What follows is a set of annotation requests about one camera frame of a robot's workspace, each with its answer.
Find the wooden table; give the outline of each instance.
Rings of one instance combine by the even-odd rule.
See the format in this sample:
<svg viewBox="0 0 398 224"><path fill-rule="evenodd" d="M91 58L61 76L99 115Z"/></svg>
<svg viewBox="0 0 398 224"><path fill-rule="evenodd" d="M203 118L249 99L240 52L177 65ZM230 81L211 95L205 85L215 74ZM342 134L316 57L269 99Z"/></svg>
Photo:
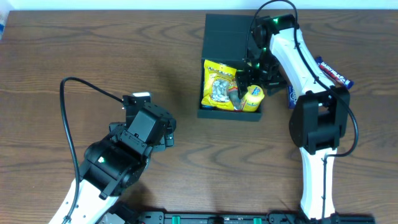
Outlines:
<svg viewBox="0 0 398 224"><path fill-rule="evenodd" d="M278 15L290 11L268 11ZM217 13L253 14L253 11ZM177 119L175 147L123 195L132 208L174 212L298 210L302 161L288 130L284 91L264 100L260 122L198 119L205 11L13 11L0 42L0 223L47 223L74 178L59 83L76 76L118 96L150 91ZM398 12L299 11L311 53L355 81L357 150L337 159L340 213L398 220ZM116 101L67 83L79 161L124 121ZM348 123L340 152L353 141Z"/></svg>

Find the yellow bottle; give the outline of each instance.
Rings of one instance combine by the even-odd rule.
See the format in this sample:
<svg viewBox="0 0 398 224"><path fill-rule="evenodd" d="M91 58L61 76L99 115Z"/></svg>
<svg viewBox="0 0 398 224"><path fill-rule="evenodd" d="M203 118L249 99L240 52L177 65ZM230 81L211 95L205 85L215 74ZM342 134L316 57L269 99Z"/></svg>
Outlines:
<svg viewBox="0 0 398 224"><path fill-rule="evenodd" d="M241 110L244 112L255 112L262 99L264 99L264 92L262 88L257 85L249 86L248 92L241 100Z"/></svg>

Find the yellow snack bag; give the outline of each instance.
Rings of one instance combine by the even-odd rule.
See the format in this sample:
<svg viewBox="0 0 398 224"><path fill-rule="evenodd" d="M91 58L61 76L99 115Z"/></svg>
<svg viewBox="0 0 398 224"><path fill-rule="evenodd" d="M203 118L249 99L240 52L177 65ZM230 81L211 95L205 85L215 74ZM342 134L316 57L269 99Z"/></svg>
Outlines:
<svg viewBox="0 0 398 224"><path fill-rule="evenodd" d="M215 106L222 110L234 110L228 97L229 84L234 80L236 69L205 60L205 86L202 105Z"/></svg>

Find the blue wrapper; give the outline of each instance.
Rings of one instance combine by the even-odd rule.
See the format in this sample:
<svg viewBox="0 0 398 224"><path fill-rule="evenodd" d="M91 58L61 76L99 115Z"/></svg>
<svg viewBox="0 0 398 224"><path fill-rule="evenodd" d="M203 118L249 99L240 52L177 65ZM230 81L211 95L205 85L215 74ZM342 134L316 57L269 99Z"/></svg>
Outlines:
<svg viewBox="0 0 398 224"><path fill-rule="evenodd" d="M297 103L297 95L294 92L293 86L287 86L287 107L288 109L294 109Z"/></svg>
<svg viewBox="0 0 398 224"><path fill-rule="evenodd" d="M349 79L346 79L344 76L340 75L336 70L332 69L330 65L326 64L323 60L322 57L317 57L315 59L315 62L319 66L319 68L325 73L328 77L330 77L332 80L336 81L340 85L344 86L349 90L351 87L354 85L354 81L351 81Z"/></svg>

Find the open box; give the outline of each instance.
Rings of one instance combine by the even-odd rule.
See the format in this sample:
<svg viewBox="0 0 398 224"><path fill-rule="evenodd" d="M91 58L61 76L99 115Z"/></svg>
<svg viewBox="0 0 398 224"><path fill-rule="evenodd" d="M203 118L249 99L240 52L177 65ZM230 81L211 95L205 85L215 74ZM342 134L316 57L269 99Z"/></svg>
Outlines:
<svg viewBox="0 0 398 224"><path fill-rule="evenodd" d="M253 16L207 14L203 50L201 56L201 82L198 118L230 119L239 121L259 121L261 105L255 112L234 112L210 110L202 107L203 86L205 80L205 60L222 63L227 66L244 70L247 66L243 60L246 51L246 36ZM248 46L256 49L252 35Z"/></svg>

